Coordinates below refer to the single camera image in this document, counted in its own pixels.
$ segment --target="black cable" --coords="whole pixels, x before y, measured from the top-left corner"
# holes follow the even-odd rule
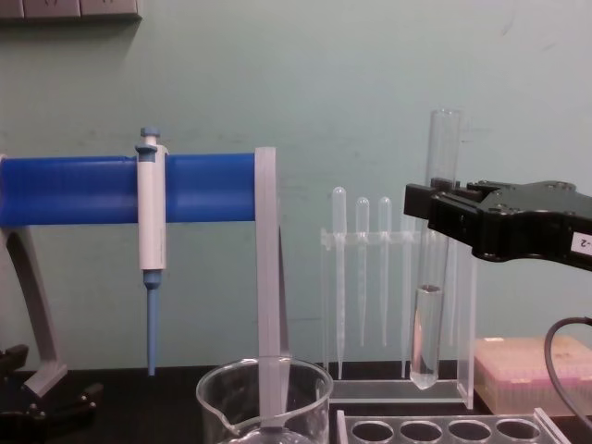
[[[582,421],[582,423],[590,430],[590,432],[592,432],[592,421],[590,421],[586,415],[582,413],[578,406],[575,405],[567,391],[565,391],[565,388],[557,377],[557,372],[555,371],[555,366],[553,365],[553,357],[551,355],[551,344],[553,342],[553,338],[555,337],[555,333],[557,333],[560,328],[572,324],[584,324],[586,326],[592,327],[592,319],[589,317],[568,317],[553,324],[553,327],[549,329],[547,336],[545,337],[545,365],[547,366],[547,371],[549,372],[551,384],[557,391],[559,397],[563,400],[563,402],[565,402],[565,405],[567,405],[573,414],[575,414],[575,416],[577,416],[578,419]]]

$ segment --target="blue cylinder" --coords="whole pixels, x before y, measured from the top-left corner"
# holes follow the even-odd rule
[[[0,226],[138,222],[135,157],[4,159]],[[254,154],[166,157],[166,221],[254,220]]]

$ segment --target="black clamp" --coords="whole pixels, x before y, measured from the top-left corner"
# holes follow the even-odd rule
[[[29,347],[26,345],[16,345],[5,352],[0,351],[0,376],[19,370],[27,362],[28,354]]]
[[[44,443],[88,427],[103,395],[103,386],[93,384],[72,402],[53,411],[31,402],[19,411],[0,413],[0,440],[18,443]]]
[[[592,198],[562,181],[525,185],[432,180],[407,185],[404,213],[490,262],[536,258],[592,271]]]

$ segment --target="transfer pipette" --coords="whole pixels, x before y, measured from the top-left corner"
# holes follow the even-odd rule
[[[383,197],[378,203],[378,231],[380,232],[380,312],[382,314],[382,345],[387,346],[387,319],[389,318],[389,245],[392,230],[390,199]]]
[[[347,228],[346,193],[341,187],[333,190],[333,235],[335,236],[336,326],[338,378],[341,379],[345,351],[345,235]]]
[[[365,197],[355,204],[355,230],[358,233],[358,308],[360,310],[360,345],[364,346],[366,324],[366,265],[368,232],[370,231],[370,203]]]
[[[405,367],[409,357],[409,337],[411,329],[411,296],[412,296],[412,260],[413,234],[415,218],[401,215],[401,232],[403,233],[403,269],[401,280],[401,378],[405,378]]]

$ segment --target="glass test tube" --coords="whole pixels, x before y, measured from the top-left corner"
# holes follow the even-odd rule
[[[460,132],[459,111],[440,109],[432,112],[425,185],[434,186],[437,180],[437,186],[443,191],[453,186]],[[420,389],[428,389],[438,380],[448,242],[447,236],[429,229],[427,221],[423,223],[410,372],[411,380]]]

